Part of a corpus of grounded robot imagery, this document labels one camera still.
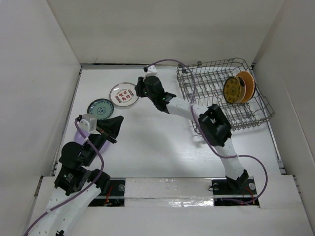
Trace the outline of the woven bamboo plate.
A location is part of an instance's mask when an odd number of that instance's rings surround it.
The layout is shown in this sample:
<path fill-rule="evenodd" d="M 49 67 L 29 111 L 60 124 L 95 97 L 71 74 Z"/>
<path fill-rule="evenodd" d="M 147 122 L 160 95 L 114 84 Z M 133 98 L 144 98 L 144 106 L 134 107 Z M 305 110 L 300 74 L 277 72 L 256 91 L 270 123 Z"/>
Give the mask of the woven bamboo plate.
<path fill-rule="evenodd" d="M 247 103 L 250 101 L 255 93 L 255 81 L 253 75 L 248 71 L 241 71 L 237 74 L 237 76 L 241 77 L 245 83 L 246 90 L 245 96 L 242 99 L 241 103 Z"/>

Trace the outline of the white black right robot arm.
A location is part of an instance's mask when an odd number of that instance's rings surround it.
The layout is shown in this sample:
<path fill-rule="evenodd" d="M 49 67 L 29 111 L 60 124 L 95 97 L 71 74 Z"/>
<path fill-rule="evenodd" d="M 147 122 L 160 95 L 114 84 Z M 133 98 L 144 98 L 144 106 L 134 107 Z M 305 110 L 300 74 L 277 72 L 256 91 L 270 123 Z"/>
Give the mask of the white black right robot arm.
<path fill-rule="evenodd" d="M 180 99 L 165 92 L 156 76 L 139 77 L 135 90 L 137 96 L 149 98 L 159 111 L 194 121 L 206 143 L 221 159 L 230 194 L 237 195 L 245 188 L 249 175 L 234 149 L 231 124 L 217 104 L 206 107 Z"/>

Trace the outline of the yellow brown patterned plate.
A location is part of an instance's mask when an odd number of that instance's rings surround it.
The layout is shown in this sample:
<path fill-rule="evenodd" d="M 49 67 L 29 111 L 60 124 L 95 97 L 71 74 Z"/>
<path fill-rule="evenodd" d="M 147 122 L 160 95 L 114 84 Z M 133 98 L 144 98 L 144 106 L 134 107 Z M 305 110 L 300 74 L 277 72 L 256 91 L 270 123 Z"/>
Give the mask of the yellow brown patterned plate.
<path fill-rule="evenodd" d="M 239 76 L 228 77 L 223 86 L 223 95 L 227 103 L 239 104 L 244 99 L 246 85 Z"/>

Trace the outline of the blue green patterned plate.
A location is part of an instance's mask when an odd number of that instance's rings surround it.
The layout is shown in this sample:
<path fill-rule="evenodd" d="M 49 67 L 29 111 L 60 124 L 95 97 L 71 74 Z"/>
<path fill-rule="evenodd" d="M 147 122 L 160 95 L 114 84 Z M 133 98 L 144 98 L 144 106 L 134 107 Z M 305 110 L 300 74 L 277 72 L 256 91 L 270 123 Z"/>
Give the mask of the blue green patterned plate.
<path fill-rule="evenodd" d="M 112 116 L 114 104 L 105 98 L 94 100 L 87 108 L 87 113 L 93 115 L 98 120 L 105 120 Z"/>

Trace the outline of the white plate red characters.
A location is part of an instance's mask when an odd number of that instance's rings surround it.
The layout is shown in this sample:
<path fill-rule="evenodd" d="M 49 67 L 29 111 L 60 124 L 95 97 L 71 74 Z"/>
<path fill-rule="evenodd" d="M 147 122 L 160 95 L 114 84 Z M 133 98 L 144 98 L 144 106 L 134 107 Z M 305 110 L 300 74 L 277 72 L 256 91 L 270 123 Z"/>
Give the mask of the white plate red characters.
<path fill-rule="evenodd" d="M 111 102 L 118 107 L 129 107 L 135 104 L 139 97 L 135 91 L 135 84 L 124 82 L 115 85 L 109 93 Z"/>

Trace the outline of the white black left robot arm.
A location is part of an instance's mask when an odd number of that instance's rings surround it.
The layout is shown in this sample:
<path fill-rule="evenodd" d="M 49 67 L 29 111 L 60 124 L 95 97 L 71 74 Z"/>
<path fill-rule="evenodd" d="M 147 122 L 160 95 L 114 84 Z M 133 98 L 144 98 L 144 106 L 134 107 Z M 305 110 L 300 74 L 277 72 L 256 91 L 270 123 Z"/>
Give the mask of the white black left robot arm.
<path fill-rule="evenodd" d="M 100 153 L 106 142 L 115 144 L 124 117 L 97 120 L 91 114 L 75 119 L 84 143 L 66 143 L 59 158 L 61 168 L 45 212 L 26 230 L 27 236 L 65 236 L 98 195 L 111 192 L 111 177 L 105 173 Z"/>

